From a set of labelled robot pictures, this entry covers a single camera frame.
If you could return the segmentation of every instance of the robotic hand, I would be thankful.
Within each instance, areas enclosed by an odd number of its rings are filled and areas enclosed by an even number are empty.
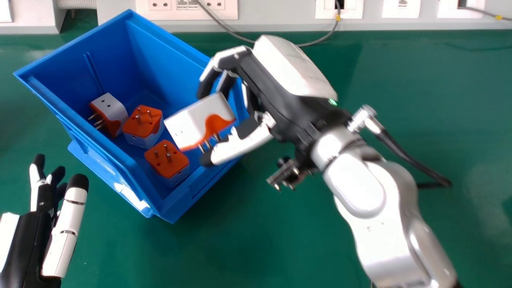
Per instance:
[[[454,287],[456,272],[418,209],[418,188],[451,182],[411,158],[363,106],[350,115],[304,52],[289,41],[264,35],[254,48],[217,53],[200,78],[198,98],[227,97],[240,77],[251,117],[202,155],[202,165],[219,165],[276,138],[295,146],[295,159],[278,161],[267,182],[293,189],[308,174],[321,173],[339,213],[349,223],[360,262],[378,287]],[[436,180],[416,184],[397,163],[368,146],[359,131],[368,128],[389,149]]]
[[[75,174],[58,186],[64,167],[46,177],[44,166],[39,154],[29,168],[30,213],[5,213],[0,219],[1,288],[60,287],[73,257],[89,180]]]

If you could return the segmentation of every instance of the green tabletop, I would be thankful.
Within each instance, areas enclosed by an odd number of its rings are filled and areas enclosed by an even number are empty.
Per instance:
[[[144,218],[75,159],[58,120],[12,72],[95,23],[84,12],[67,18],[61,35],[0,36],[0,212],[29,209],[36,153],[48,170],[64,165],[91,180],[64,287],[369,286],[322,179],[281,194],[266,183],[290,146],[272,142],[245,156],[175,225]],[[300,43],[321,34],[281,36]],[[227,34],[178,37],[210,56],[241,44]],[[463,285],[510,287],[512,31],[337,32],[304,50],[340,106],[373,106],[411,155],[453,180],[452,189],[420,191],[419,205]]]

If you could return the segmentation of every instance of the white corrugated pipe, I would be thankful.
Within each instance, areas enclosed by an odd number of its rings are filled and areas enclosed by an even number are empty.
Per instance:
[[[96,0],[57,0],[61,9],[96,9]]]

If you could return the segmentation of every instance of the gray cable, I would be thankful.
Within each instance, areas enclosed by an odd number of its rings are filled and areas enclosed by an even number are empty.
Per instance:
[[[341,17],[341,14],[342,14],[342,10],[339,6],[339,2],[338,0],[335,0],[336,2],[336,8],[338,9],[338,18]],[[248,39],[248,38],[245,38],[243,36],[240,36],[236,33],[234,33],[233,31],[231,31],[226,25],[222,24],[222,22],[220,22],[206,7],[204,7],[204,5],[201,3],[201,0],[198,0],[197,1],[197,4],[199,5],[199,7],[201,7],[201,9],[204,10],[204,12],[206,12],[206,14],[208,14],[208,16],[210,16],[210,18],[215,21],[217,24],[219,24],[220,27],[222,27],[222,29],[224,29],[224,31],[228,32],[229,34],[231,34],[232,36],[240,39],[240,40],[243,40],[245,42],[249,42],[249,43],[252,43],[254,44],[254,40],[251,40],[251,39]],[[331,31],[329,31],[329,33],[325,34],[323,37],[315,40],[315,41],[311,41],[311,42],[307,42],[307,43],[302,43],[302,44],[298,44],[297,46],[298,47],[306,47],[306,46],[311,46],[311,45],[315,45],[315,44],[318,44],[322,41],[324,41],[325,39],[329,38],[333,33],[334,31],[336,31],[336,28],[338,27],[338,22],[339,20],[336,19],[335,20],[335,23],[334,23],[334,26],[332,27]]]
[[[482,13],[482,14],[487,15],[487,16],[491,16],[491,17],[496,18],[496,19],[498,19],[497,17],[501,17],[501,20],[505,20],[505,21],[512,21],[512,18],[503,17],[503,16],[501,16],[501,15],[497,15],[497,14],[492,14],[492,13],[489,13],[489,12],[487,12],[487,11],[480,10],[480,9],[476,9],[476,8],[471,8],[471,7],[459,7],[459,9],[464,9],[464,10],[469,10],[469,11],[475,11],[475,12]]]

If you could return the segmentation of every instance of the blue box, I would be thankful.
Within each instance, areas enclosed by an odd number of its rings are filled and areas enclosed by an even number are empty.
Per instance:
[[[169,189],[144,158],[144,149],[121,135],[112,140],[87,120],[89,102],[111,93],[130,114],[139,105],[169,117],[196,101],[209,58],[128,10],[16,71],[14,75],[57,116],[72,141],[69,151],[145,217],[174,223],[236,162],[205,169],[201,152],[185,153],[191,175]],[[247,117],[240,82],[229,104],[237,125]],[[173,141],[164,131],[163,139]]]

